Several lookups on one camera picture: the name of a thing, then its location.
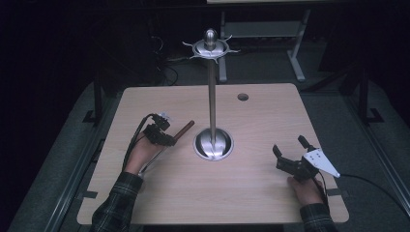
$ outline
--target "metal stand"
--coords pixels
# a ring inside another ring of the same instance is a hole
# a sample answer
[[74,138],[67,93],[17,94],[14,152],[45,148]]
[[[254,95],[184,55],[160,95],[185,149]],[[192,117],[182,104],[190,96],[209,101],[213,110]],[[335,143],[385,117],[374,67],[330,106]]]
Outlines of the metal stand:
[[302,19],[302,22],[299,25],[298,35],[296,37],[295,46],[293,47],[293,50],[288,50],[287,51],[287,55],[289,57],[290,63],[292,64],[293,71],[296,74],[296,78],[300,82],[304,82],[306,79],[305,79],[304,73],[302,72],[301,66],[299,65],[299,61],[296,58],[296,56],[298,55],[299,48],[301,46],[302,39],[303,39],[304,34],[305,34],[305,30],[306,30],[307,25],[308,25],[309,15],[310,15],[310,10],[306,10],[304,18]]
[[200,132],[193,140],[195,152],[205,160],[222,160],[232,152],[233,139],[225,130],[217,128],[216,112],[216,73],[219,58],[228,52],[234,52],[229,49],[226,41],[218,40],[217,32],[209,29],[205,32],[204,40],[195,44],[185,45],[192,46],[193,57],[199,57],[208,60],[208,91],[209,91],[209,112],[210,128]]

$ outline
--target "cable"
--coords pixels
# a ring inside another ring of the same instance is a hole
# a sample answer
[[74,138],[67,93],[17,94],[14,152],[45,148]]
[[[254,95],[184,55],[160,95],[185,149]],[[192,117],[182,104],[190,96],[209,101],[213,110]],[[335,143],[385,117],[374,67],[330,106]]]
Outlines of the cable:
[[317,189],[319,189],[320,192],[320,196],[323,200],[323,204],[325,204],[326,208],[328,209],[328,212],[331,211],[330,207],[329,207],[329,200],[328,200],[328,190],[326,189],[326,182],[325,182],[325,178],[323,177],[322,173],[319,171],[320,176],[322,177],[322,181],[323,181],[323,188],[319,185],[319,183],[317,182],[316,178],[311,177],[311,180],[314,182],[314,184],[317,186]]
[[124,170],[124,169],[126,168],[127,161],[128,161],[128,159],[129,159],[129,157],[130,157],[130,154],[131,154],[131,151],[132,151],[133,147],[135,147],[135,144],[139,141],[139,139],[141,139],[141,138],[137,139],[137,137],[138,137],[139,133],[141,132],[142,127],[145,125],[145,123],[147,122],[148,118],[151,117],[151,116],[153,116],[153,115],[154,115],[154,114],[148,114],[146,117],[144,117],[144,118],[142,119],[141,123],[139,124],[138,128],[136,129],[136,131],[135,131],[135,133],[134,133],[134,135],[133,135],[133,137],[132,137],[132,139],[131,139],[130,145],[129,145],[128,149],[127,149],[126,155],[125,155],[125,157],[124,157],[123,169],[122,169],[122,170]]
[[344,174],[344,173],[343,173],[343,174],[340,174],[340,176],[341,176],[341,177],[356,178],[356,179],[362,180],[362,181],[364,181],[364,182],[366,182],[366,183],[368,183],[368,184],[371,184],[371,185],[373,185],[374,187],[377,187],[378,189],[380,189],[381,191],[383,191],[387,196],[389,196],[390,199],[392,199],[392,200],[395,202],[395,204],[398,206],[398,208],[406,215],[407,219],[410,220],[410,217],[408,216],[406,210],[405,210],[404,207],[400,204],[400,202],[398,202],[398,201],[397,201],[391,194],[389,194],[385,189],[379,187],[378,185],[376,185],[376,184],[373,183],[372,181],[370,181],[370,180],[368,180],[368,179],[365,179],[365,178],[363,178],[363,177],[360,177],[360,176],[355,176],[355,175],[350,175],[350,174]]

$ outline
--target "wooden table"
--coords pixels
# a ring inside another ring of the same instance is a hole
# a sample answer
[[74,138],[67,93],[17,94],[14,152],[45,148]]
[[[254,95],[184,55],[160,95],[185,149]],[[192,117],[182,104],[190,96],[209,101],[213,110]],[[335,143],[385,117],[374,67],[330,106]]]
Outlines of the wooden table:
[[[247,101],[238,100],[242,93],[249,95]],[[217,86],[217,127],[234,139],[232,154],[220,161],[202,159],[193,149],[194,137],[209,128],[207,86],[127,89],[88,188],[97,197],[84,198],[77,217],[80,224],[90,224],[92,214],[107,198],[141,119],[160,112],[172,118],[167,130],[171,135],[190,120],[195,125],[147,169],[132,223],[301,221],[300,205],[286,183],[289,175],[276,169],[272,148],[277,144],[284,157],[300,160],[306,151],[297,140],[300,134],[310,144],[320,144],[295,86],[261,84]],[[336,189],[334,178],[324,176],[328,189]],[[347,221],[341,196],[330,196],[329,201],[333,219]]]

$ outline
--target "dark background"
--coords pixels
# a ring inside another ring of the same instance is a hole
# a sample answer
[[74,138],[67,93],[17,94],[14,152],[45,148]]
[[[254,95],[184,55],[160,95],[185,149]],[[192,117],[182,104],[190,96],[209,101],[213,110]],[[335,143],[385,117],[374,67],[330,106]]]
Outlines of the dark background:
[[[86,14],[87,9],[169,6],[167,1],[0,2],[0,230],[6,230],[40,170],[75,101],[96,75],[108,95],[128,86],[161,81],[155,54],[193,43],[208,27],[218,28],[220,12],[136,11]],[[174,5],[205,1],[173,1]],[[233,18],[290,17],[295,11],[232,11]],[[329,41],[321,69],[337,72],[360,60],[410,125],[410,7],[407,1],[331,5],[312,11],[306,40]]]

